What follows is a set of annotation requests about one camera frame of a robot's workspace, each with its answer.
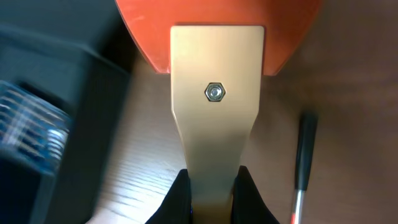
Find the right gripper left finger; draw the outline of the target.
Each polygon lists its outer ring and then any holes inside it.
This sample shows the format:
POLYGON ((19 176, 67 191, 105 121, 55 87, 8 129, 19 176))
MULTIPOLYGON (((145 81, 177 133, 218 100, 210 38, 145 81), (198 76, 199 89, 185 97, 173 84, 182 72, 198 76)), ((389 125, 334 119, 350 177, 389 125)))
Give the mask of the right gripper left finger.
POLYGON ((182 169, 146 224, 191 224, 191 201, 190 179, 187 170, 182 169))

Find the orange scraper wooden handle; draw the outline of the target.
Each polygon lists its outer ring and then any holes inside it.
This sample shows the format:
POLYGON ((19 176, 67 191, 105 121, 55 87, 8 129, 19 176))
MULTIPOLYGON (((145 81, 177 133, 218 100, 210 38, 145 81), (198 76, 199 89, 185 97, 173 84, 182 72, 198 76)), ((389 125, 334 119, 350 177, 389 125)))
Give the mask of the orange scraper wooden handle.
POLYGON ((132 38, 168 73, 194 223, 229 223, 233 184, 259 112, 261 78, 278 73, 320 0, 117 0, 132 38))

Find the blue screwdriver bit case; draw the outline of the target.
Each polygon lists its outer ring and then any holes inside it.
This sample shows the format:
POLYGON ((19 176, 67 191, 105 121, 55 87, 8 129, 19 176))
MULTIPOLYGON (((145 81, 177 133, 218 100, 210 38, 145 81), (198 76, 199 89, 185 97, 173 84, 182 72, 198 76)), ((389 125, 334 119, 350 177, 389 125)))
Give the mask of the blue screwdriver bit case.
POLYGON ((1 81, 1 153, 32 168, 55 173, 60 167, 71 119, 37 95, 1 81))

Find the small black-handled hammer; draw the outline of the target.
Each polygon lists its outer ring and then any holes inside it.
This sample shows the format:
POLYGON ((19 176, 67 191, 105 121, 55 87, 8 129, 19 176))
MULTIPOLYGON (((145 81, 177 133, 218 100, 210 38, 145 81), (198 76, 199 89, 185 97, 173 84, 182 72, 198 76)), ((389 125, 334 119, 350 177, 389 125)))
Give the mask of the small black-handled hammer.
POLYGON ((318 116, 316 114, 302 113, 300 115, 295 161, 295 194, 290 221, 291 224, 301 224, 303 200, 310 179, 317 125, 318 116))

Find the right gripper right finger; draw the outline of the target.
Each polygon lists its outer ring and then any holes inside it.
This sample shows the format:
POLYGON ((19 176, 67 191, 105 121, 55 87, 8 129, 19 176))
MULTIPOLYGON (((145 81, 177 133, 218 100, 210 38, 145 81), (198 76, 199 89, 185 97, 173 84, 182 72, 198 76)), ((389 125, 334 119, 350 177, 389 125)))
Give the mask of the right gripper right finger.
POLYGON ((233 187, 232 224, 279 224, 265 205, 246 166, 240 166, 233 187))

